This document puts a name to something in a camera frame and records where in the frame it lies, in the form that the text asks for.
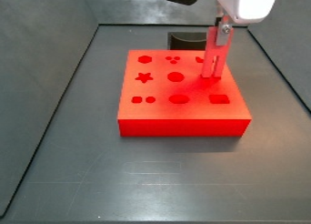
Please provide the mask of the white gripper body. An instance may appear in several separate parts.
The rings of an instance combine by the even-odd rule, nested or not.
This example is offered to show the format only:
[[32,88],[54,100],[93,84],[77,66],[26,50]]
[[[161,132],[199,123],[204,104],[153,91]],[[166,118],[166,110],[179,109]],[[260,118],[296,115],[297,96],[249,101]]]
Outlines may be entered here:
[[259,23],[268,16],[276,0],[217,0],[236,24]]

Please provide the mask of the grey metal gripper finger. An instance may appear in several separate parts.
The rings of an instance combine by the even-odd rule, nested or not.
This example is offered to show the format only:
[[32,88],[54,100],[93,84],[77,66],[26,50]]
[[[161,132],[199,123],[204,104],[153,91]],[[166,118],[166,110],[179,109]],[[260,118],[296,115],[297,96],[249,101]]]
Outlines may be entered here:
[[228,15],[223,15],[221,17],[217,17],[215,26],[217,27],[216,45],[224,46],[228,42],[228,38],[232,30],[231,17]]

